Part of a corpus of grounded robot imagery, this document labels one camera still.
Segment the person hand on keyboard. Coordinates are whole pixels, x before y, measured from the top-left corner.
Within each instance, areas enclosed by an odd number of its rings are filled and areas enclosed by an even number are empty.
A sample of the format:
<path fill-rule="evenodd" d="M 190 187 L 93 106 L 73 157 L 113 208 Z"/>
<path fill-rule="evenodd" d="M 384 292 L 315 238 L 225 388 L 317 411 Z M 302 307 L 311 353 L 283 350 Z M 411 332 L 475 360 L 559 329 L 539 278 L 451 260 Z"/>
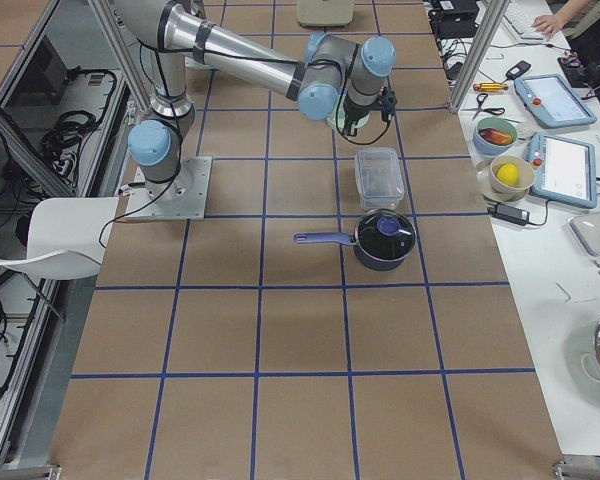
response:
<path fill-rule="evenodd" d="M 568 22 L 569 19 L 559 13 L 541 15 L 534 19 L 532 28 L 544 38 L 549 39 L 559 33 Z"/>

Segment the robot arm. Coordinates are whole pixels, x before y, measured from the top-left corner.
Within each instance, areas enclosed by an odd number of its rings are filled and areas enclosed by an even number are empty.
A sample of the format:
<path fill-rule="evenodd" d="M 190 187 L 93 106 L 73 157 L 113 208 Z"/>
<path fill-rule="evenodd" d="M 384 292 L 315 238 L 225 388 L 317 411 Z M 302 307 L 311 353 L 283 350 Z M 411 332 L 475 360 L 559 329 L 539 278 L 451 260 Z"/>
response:
<path fill-rule="evenodd" d="M 297 103 L 308 119 L 336 121 L 344 138 L 378 111 L 385 124 L 396 98 L 387 85 L 396 52 L 383 37 L 363 44 L 326 33 L 310 36 L 305 57 L 295 60 L 189 13 L 177 1 L 119 1 L 117 10 L 139 44 L 152 53 L 151 116 L 136 125 L 128 148 L 155 203 L 190 193 L 194 175 L 182 160 L 182 143 L 195 117 L 187 92 L 185 61 L 259 85 Z"/>

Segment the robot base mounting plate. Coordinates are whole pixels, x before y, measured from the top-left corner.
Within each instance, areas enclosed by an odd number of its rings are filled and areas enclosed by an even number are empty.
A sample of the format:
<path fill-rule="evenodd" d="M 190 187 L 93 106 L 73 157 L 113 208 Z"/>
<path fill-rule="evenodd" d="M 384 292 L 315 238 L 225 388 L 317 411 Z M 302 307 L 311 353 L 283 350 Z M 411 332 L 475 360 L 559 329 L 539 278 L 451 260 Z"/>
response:
<path fill-rule="evenodd" d="M 205 217 L 212 157 L 187 157 L 181 161 L 181 170 L 174 183 L 156 201 L 163 186 L 146 183 L 139 167 L 134 181 L 144 186 L 134 188 L 128 195 L 126 213 L 137 221 L 203 220 Z"/>

